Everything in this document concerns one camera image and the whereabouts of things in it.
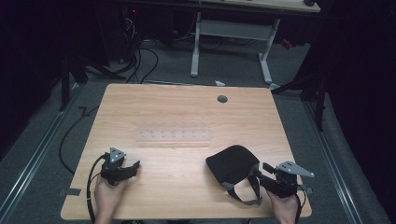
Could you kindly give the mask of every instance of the black equipment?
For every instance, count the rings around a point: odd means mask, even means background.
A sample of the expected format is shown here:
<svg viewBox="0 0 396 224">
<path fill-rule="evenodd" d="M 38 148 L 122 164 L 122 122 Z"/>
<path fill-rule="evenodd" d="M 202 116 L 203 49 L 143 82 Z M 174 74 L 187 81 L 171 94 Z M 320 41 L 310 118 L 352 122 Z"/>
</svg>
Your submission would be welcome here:
<svg viewBox="0 0 396 224">
<path fill-rule="evenodd" d="M 136 176 L 140 161 L 137 161 L 133 166 L 122 168 L 125 155 L 114 147 L 110 149 L 110 153 L 105 154 L 105 162 L 102 164 L 100 174 L 109 185 L 117 186 L 120 181 Z"/>
<path fill-rule="evenodd" d="M 93 170 L 96 164 L 104 159 L 105 162 L 102 165 L 102 170 L 100 175 L 102 178 L 106 179 L 109 185 L 117 186 L 120 181 L 129 179 L 133 176 L 136 176 L 137 169 L 140 166 L 140 161 L 134 163 L 133 166 L 122 168 L 122 164 L 124 162 L 126 154 L 114 147 L 110 148 L 110 153 L 106 152 L 104 155 L 100 156 L 95 163 L 93 164 L 90 175 L 88 176 L 87 183 L 87 206 L 88 211 L 90 213 L 91 222 L 95 223 L 95 214 L 93 213 L 92 208 L 92 198 L 91 198 L 91 182 L 95 178 L 92 177 Z"/>
<path fill-rule="evenodd" d="M 314 173 L 306 171 L 292 161 L 285 161 L 276 168 L 264 162 L 262 169 L 270 174 L 274 174 L 276 180 L 263 175 L 258 169 L 253 170 L 254 175 L 260 179 L 260 185 L 262 187 L 273 192 L 279 198 L 286 198 L 297 193 L 297 175 L 315 177 Z"/>
<path fill-rule="evenodd" d="M 295 195 L 298 203 L 295 223 L 300 218 L 303 205 L 297 195 L 297 175 L 315 177 L 314 173 L 305 170 L 303 167 L 292 161 L 285 161 L 272 167 L 267 163 L 262 164 L 262 169 L 270 174 L 274 174 L 276 179 L 263 175 L 259 170 L 260 161 L 245 147 L 231 146 L 221 152 L 206 158 L 206 164 L 218 182 L 227 189 L 228 193 L 236 200 L 246 205 L 260 205 L 262 197 L 260 186 L 274 193 L 279 198 L 287 198 Z M 257 200 L 242 201 L 234 191 L 234 185 L 247 178 L 253 188 Z"/>
</svg>

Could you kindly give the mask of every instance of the wooden table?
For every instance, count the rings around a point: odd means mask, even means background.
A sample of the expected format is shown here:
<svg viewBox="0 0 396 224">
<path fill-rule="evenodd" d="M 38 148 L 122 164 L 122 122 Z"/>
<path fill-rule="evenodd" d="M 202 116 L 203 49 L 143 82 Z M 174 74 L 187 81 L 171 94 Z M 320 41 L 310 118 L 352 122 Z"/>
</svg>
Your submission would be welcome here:
<svg viewBox="0 0 396 224">
<path fill-rule="evenodd" d="M 218 101 L 220 95 L 227 103 Z M 269 90 L 110 84 L 70 186 L 81 193 L 66 197 L 62 218 L 89 219 L 88 173 L 110 147 L 127 153 L 125 166 L 141 161 L 115 218 L 271 217 L 264 188 L 262 204 L 246 206 L 227 193 L 205 164 L 207 157 L 232 145 L 248 148 L 273 166 L 294 161 Z M 243 200 L 255 199 L 247 181 L 235 191 Z M 310 214 L 307 202 L 302 217 Z"/>
</svg>

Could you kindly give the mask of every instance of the metal bracket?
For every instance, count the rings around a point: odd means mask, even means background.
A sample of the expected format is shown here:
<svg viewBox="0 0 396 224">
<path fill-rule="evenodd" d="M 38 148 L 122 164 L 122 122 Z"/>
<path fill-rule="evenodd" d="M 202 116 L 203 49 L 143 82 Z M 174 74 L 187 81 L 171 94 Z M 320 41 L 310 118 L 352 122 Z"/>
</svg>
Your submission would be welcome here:
<svg viewBox="0 0 396 224">
<path fill-rule="evenodd" d="M 291 175 L 303 175 L 308 177 L 315 177 L 314 173 L 305 170 L 303 167 L 297 165 L 292 161 L 285 161 L 276 166 L 278 170 L 284 171 Z"/>
<path fill-rule="evenodd" d="M 126 154 L 114 147 L 110 148 L 110 162 L 114 163 L 116 161 L 119 161 L 120 159 L 124 158 Z"/>
</svg>

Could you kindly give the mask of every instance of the small hole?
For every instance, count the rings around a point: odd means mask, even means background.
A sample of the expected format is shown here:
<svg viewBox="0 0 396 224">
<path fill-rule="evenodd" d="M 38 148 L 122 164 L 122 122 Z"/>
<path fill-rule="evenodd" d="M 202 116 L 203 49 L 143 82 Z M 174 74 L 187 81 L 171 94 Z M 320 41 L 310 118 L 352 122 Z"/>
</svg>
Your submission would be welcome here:
<svg viewBox="0 0 396 224">
<path fill-rule="evenodd" d="M 220 95 L 220 96 L 218 97 L 218 101 L 219 101 L 220 103 L 222 103 L 222 104 L 225 104 L 225 103 L 227 103 L 228 98 L 227 98 L 227 96 L 225 96 L 225 95 Z"/>
</svg>

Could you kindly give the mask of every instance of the hand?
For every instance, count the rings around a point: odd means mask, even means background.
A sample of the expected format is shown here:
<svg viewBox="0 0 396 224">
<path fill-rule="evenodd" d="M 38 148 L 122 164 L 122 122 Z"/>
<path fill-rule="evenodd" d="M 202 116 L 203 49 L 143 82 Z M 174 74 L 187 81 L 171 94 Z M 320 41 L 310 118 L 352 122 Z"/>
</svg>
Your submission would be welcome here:
<svg viewBox="0 0 396 224">
<path fill-rule="evenodd" d="M 97 177 L 94 193 L 98 208 L 96 224 L 111 223 L 127 184 L 128 180 L 123 180 L 117 186 L 111 186 L 101 176 Z"/>
<path fill-rule="evenodd" d="M 267 190 L 276 220 L 281 224 L 295 223 L 298 210 L 298 200 L 295 195 L 287 198 L 278 198 L 274 193 Z"/>
</svg>

